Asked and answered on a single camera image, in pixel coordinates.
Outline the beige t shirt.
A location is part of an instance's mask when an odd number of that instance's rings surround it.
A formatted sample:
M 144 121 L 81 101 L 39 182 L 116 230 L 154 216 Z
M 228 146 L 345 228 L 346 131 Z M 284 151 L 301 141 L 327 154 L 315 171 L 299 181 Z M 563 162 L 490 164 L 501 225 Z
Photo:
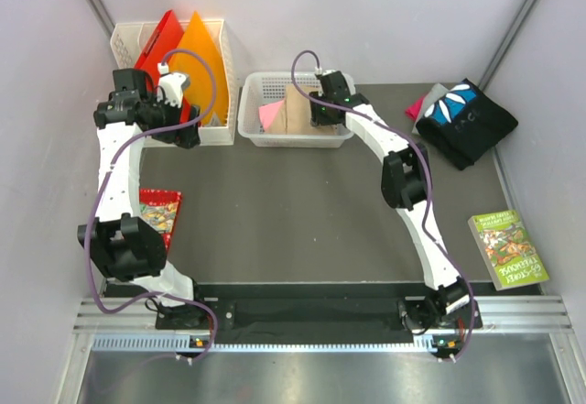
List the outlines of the beige t shirt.
M 293 84 L 285 89 L 285 97 L 277 113 L 264 131 L 280 136 L 335 136 L 336 126 L 313 126 L 310 123 L 310 101 Z

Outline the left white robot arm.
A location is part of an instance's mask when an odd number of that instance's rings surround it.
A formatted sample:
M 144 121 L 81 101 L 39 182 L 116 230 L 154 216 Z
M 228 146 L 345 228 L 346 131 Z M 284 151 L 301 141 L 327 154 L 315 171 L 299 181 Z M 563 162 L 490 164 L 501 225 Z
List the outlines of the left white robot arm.
M 196 285 L 168 261 L 163 235 L 146 220 L 140 204 L 140 161 L 148 137 L 176 147 L 199 145 L 200 109 L 182 118 L 190 78 L 165 64 L 160 77 L 139 69 L 113 72 L 114 88 L 93 113 L 100 165 L 96 200 L 86 224 L 78 227 L 88 280 L 130 282 L 176 308 L 176 316 L 194 328 L 207 319 L 208 307 L 196 298 Z

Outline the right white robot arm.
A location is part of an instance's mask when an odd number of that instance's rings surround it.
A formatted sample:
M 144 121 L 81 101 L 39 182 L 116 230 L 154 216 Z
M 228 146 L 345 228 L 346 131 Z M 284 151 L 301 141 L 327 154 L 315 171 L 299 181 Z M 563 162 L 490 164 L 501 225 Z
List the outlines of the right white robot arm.
M 470 290 L 450 261 L 433 212 L 429 157 L 425 146 L 397 133 L 360 93 L 352 93 L 340 71 L 316 70 L 321 91 L 311 93 L 311 123 L 343 125 L 357 135 L 382 166 L 381 192 L 409 231 L 429 294 L 416 306 L 402 304 L 400 318 L 413 334 L 446 327 L 470 303 Z

